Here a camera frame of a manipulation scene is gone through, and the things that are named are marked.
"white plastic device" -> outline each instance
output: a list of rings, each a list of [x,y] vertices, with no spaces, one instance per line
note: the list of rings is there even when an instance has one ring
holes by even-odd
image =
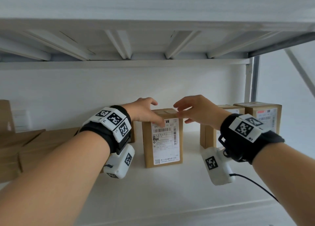
[[[203,162],[214,185],[228,184],[235,180],[235,176],[230,176],[233,172],[228,164],[232,159],[224,155],[224,150],[225,148],[209,147],[201,152]]]
[[[103,168],[104,173],[106,173],[111,178],[124,178],[134,155],[134,148],[130,144],[126,144],[119,155],[117,155],[116,153],[112,153],[109,156]]]

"wall outlet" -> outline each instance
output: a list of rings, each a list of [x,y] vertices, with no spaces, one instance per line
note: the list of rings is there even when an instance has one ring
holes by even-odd
[[[31,120],[27,110],[12,111],[15,132],[31,130]]]

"cardboard box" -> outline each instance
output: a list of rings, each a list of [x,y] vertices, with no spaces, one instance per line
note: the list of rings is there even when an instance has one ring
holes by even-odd
[[[136,142],[136,128],[135,128],[135,122],[131,122],[131,140],[129,143],[135,143]]]
[[[142,123],[146,168],[183,163],[183,119],[172,108],[153,110],[165,119],[165,128]]]
[[[0,100],[0,135],[15,133],[10,102]]]
[[[257,120],[269,125],[272,131],[280,133],[282,105],[264,102],[237,103],[245,108],[245,114],[251,114]]]
[[[42,158],[64,142],[70,140],[78,130],[79,127],[45,131],[28,143],[19,152],[22,172],[35,168]]]
[[[18,152],[44,131],[45,129],[0,136],[0,183],[20,175]]]
[[[244,114],[245,109],[241,106],[233,105],[218,105],[222,109],[231,113]],[[218,141],[220,131],[213,129],[211,126],[200,124],[200,145],[207,149],[209,147],[222,147],[223,145]]]

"person's right forearm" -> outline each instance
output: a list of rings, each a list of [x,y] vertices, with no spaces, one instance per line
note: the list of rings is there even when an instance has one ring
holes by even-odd
[[[269,144],[253,167],[297,225],[315,225],[315,160],[284,143]]]

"wire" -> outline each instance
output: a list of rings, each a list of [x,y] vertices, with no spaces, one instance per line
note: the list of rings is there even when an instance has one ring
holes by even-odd
[[[253,182],[255,185],[257,185],[257,186],[259,186],[260,188],[262,188],[265,192],[267,192],[271,197],[273,197],[273,198],[279,203],[279,201],[277,200],[277,198],[274,197],[274,196],[272,195],[272,193],[270,193],[268,190],[266,190],[264,187],[262,187],[261,185],[257,184],[255,181],[251,180],[250,178],[247,178],[246,176],[244,176],[244,175],[239,175],[239,174],[230,174],[230,176],[240,176],[240,177],[243,177],[243,178],[245,178],[245,179],[247,179],[247,180]]]

